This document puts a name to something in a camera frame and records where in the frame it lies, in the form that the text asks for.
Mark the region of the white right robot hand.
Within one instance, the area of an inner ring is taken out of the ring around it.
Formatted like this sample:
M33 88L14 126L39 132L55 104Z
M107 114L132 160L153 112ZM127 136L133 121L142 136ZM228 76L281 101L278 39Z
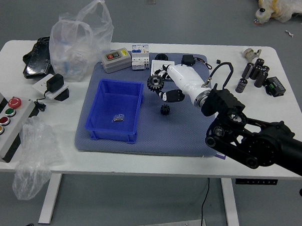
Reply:
M164 80L167 77L174 81L178 89L162 91ZM195 69L183 64L163 65L162 69L148 77L147 86L149 90L156 92L167 103L180 102L185 95L188 95L194 106L198 108L202 107L211 92L211 88L207 86Z

